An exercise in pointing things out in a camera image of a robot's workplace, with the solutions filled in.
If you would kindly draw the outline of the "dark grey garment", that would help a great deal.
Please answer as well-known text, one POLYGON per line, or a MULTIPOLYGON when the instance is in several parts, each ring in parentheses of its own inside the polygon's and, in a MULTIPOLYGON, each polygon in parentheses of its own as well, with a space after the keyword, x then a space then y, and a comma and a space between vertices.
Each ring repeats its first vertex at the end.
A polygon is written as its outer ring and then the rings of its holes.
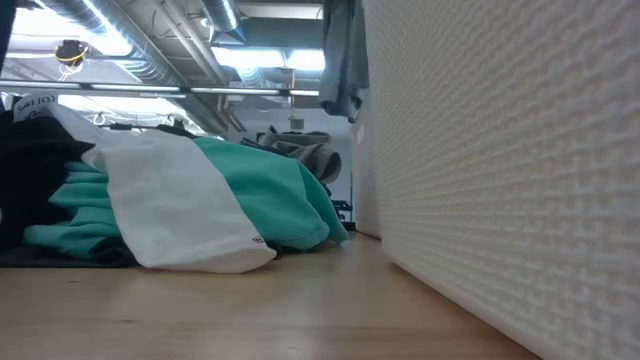
POLYGON ((324 132, 278 132, 270 126, 255 140, 243 137, 240 143, 297 159, 323 184, 336 181, 342 170, 341 155, 331 145, 331 136, 324 132))

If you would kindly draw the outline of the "black shorts white print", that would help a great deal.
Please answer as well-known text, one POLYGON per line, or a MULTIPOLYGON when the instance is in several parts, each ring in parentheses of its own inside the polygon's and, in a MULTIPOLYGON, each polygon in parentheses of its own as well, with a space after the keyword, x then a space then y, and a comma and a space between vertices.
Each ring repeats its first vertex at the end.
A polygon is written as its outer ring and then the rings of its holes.
POLYGON ((0 251, 21 245, 32 225, 52 225, 69 212, 49 202, 91 143, 74 139, 54 118, 16 122, 0 114, 0 251))

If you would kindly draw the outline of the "large black garment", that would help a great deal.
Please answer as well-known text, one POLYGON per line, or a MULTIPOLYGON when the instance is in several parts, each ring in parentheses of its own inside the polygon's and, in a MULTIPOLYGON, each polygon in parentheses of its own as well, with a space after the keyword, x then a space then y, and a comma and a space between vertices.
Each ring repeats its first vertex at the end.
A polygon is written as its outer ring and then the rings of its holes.
POLYGON ((108 238, 89 250, 88 257, 65 255, 51 247, 20 245, 0 250, 0 268, 126 268, 139 267, 121 238, 108 238))

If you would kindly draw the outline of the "black furniture piece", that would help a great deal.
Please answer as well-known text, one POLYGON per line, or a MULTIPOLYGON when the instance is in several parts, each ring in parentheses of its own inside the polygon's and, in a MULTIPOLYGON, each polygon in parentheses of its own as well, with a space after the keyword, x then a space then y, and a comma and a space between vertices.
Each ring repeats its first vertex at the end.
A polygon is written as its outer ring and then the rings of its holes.
POLYGON ((356 230, 355 222, 353 221, 353 206, 346 200, 333 200, 334 210, 348 232, 354 232, 356 230))

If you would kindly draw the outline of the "teal green garment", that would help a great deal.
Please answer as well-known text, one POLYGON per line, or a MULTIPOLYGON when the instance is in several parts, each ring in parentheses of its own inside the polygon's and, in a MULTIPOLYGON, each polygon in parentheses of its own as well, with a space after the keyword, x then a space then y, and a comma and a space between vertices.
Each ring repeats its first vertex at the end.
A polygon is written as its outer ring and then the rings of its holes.
MULTIPOLYGON (((347 240, 329 193, 299 161, 212 138, 200 137, 195 143, 277 253, 306 252, 326 240, 347 240)), ((64 259, 68 267, 136 265, 117 228, 107 180, 82 162, 65 163, 61 184, 47 198, 63 217, 27 227, 25 243, 40 257, 64 259)))

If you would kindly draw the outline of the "white garment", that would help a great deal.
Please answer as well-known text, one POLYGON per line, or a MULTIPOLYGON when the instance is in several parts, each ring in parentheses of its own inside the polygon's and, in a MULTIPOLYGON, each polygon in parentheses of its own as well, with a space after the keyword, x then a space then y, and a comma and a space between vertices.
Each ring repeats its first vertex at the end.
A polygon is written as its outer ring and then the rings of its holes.
POLYGON ((47 112, 76 140, 81 159, 108 177, 117 226, 147 268, 243 273, 276 256, 222 173, 189 138, 97 127, 59 104, 47 112))

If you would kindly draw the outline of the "white textured plastic bin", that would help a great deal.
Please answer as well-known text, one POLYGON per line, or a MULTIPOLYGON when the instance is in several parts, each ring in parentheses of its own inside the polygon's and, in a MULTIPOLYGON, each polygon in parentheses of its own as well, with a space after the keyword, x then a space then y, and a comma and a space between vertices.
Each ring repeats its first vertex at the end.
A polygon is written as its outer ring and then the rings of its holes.
POLYGON ((640 0, 365 0, 385 251, 549 360, 640 360, 640 0))
POLYGON ((358 232, 380 238, 379 201, 375 175, 375 128, 369 89, 360 91, 362 100, 351 126, 352 189, 355 225, 358 232))

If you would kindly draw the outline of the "large spiral ceiling duct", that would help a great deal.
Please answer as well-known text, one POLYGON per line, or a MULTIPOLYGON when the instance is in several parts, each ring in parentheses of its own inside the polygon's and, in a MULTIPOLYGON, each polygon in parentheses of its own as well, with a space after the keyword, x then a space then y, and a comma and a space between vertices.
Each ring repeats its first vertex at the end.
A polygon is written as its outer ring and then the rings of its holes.
POLYGON ((115 0, 38 0, 48 10, 84 29, 101 52, 125 56, 121 66, 144 85, 187 81, 115 0))

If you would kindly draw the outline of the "white shorts label tag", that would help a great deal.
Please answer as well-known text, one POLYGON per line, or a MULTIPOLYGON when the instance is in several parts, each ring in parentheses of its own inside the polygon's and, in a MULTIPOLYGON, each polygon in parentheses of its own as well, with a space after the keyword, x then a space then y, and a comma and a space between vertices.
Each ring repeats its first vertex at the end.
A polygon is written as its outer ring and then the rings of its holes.
POLYGON ((13 106, 13 121, 21 122, 51 114, 51 107, 58 103, 59 94, 53 91, 33 93, 22 97, 13 106))

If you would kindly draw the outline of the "small spiral ceiling duct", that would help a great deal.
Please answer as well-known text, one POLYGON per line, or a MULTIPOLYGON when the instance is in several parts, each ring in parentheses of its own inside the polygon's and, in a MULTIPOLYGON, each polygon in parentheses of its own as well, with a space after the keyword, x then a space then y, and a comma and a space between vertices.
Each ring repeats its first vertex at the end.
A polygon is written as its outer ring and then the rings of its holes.
POLYGON ((228 35, 241 43, 246 37, 241 26, 241 11, 235 0, 200 0, 210 27, 209 41, 213 43, 220 35, 228 35))

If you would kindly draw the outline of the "black and yellow ceiling device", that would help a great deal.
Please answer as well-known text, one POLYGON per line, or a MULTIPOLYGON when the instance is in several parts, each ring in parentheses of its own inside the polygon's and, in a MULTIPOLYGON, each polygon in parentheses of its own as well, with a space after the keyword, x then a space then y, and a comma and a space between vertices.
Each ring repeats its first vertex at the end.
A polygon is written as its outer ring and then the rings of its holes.
POLYGON ((68 67, 77 67, 82 64, 89 47, 79 40, 64 40, 56 47, 54 57, 68 67))

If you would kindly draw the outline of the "silver clothes rail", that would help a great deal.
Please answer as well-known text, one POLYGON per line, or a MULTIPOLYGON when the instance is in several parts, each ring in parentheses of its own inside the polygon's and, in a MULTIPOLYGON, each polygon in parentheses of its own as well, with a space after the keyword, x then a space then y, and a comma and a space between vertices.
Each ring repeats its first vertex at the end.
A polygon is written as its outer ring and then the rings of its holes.
POLYGON ((56 82, 0 79, 0 87, 16 89, 55 89, 69 91, 94 92, 123 92, 149 94, 212 94, 212 95, 244 95, 244 96, 273 96, 273 97, 318 97, 317 90, 302 90, 289 88, 244 88, 244 87, 215 87, 215 86, 160 86, 138 84, 107 84, 87 82, 56 82))

